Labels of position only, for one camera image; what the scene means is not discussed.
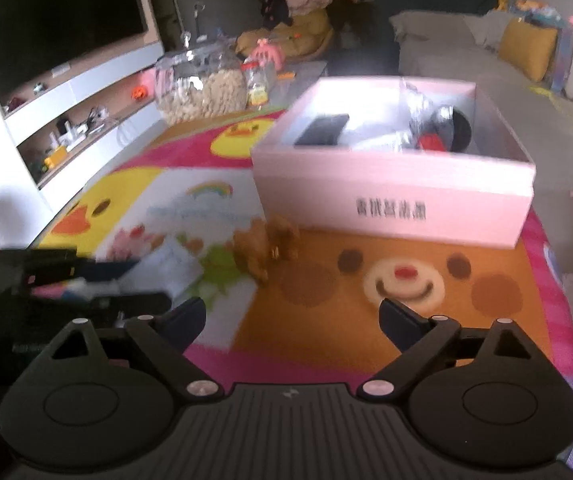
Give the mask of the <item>pink cardboard box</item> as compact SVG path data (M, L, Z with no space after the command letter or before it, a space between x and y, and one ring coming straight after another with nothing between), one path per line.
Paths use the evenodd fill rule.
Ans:
M393 148L414 92L469 119L464 153ZM338 114L349 122L335 146L294 145L316 117ZM535 194L535 162L469 81L321 78L254 146L252 161L266 214L361 234L512 248Z

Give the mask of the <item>small red-lid jar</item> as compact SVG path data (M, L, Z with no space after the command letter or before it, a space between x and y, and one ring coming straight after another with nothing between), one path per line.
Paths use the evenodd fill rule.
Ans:
M247 85L247 105L257 107L269 102L269 82L264 68L258 61L246 61L241 65Z

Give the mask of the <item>colourful cartoon play mat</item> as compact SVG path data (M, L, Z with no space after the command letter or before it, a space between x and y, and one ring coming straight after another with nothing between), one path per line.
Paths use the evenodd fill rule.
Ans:
M451 479L400 440L382 408L349 391L396 358L379 329L384 297L465 326L511 318L573 388L573 321L548 237L529 214L517 245L497 249L303 230L294 260L257 284L236 265L233 234L256 232L262 205L250 149L273 115L163 136L110 172L44 234L101 260L180 247L198 265L189 294L207 321L187 356L232 389L197 408L120 479Z

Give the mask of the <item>black round object in box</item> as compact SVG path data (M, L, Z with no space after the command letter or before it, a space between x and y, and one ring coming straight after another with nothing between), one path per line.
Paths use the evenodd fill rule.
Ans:
M471 144L473 129L469 119L453 106L439 106L431 115L431 124L450 153L464 153Z

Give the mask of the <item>glass jar with nuts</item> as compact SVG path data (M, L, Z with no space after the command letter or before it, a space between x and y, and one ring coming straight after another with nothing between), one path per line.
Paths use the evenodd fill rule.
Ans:
M166 53L155 64L154 89L157 110L169 126L247 107L241 62L224 40Z

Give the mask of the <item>grey sofa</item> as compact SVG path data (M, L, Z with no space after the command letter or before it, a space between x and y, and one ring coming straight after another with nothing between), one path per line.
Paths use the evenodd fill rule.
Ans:
M402 75L478 84L535 161L533 208L561 269L573 273L573 102L535 91L517 68L479 46L465 14L403 11L385 23L400 49Z

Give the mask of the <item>brown bear figurine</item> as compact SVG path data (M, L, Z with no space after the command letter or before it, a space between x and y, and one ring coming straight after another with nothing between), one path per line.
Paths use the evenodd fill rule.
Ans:
M274 261L298 258L300 232L296 224L272 216L254 218L247 231L235 230L232 252L238 269L256 283L269 281L269 268Z

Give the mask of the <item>white tv cabinet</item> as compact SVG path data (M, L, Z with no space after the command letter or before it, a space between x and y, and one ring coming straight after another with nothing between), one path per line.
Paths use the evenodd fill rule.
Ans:
M89 180L160 121L131 89L164 46L150 0L145 32L74 58L0 101L0 244L26 246Z

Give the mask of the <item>white battery charger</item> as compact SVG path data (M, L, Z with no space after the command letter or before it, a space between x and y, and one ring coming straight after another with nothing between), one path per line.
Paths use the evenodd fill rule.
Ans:
M203 275L203 267L175 238L167 238L160 247L132 269L132 284L141 290L166 292L176 299Z

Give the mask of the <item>black phone in box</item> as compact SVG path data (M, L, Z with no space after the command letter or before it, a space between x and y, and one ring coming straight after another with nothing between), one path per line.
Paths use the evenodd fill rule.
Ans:
M303 130L294 145L335 146L347 122L347 114L318 116Z

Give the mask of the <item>black television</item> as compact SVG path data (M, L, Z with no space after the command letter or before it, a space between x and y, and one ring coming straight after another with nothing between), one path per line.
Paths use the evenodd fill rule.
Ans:
M0 0L0 101L56 66L142 32L140 0Z

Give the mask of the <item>pink toy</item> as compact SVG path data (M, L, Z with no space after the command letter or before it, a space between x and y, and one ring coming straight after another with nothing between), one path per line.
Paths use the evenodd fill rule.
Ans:
M277 72L283 70L285 55L281 47L268 38L257 40L256 47L250 54L252 60L257 61L261 66L271 63Z

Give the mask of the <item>orange pumpkin toy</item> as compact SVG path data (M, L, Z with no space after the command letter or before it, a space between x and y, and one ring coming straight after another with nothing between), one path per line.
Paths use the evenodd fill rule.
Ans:
M138 84L131 89L130 96L134 101L142 101L149 97L149 90L143 84Z

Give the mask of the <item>yellow cushion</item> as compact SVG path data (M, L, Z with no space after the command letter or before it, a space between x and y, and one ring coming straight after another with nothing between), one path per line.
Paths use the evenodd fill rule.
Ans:
M513 18L504 29L498 58L539 84L548 71L556 40L555 28L539 27Z

